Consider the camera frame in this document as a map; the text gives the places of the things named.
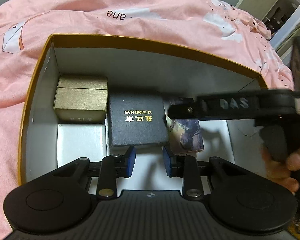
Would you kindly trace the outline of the right human hand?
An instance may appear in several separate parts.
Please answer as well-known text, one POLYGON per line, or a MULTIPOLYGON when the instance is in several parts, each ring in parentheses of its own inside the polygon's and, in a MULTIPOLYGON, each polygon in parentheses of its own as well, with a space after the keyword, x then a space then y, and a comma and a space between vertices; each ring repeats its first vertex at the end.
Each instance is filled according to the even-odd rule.
POLYGON ((285 187, 291 193, 296 193, 300 184, 296 179, 291 177, 291 173, 300 170, 300 148, 292 153, 285 163, 274 161, 266 146, 263 146, 261 154, 265 164, 267 178, 285 187))

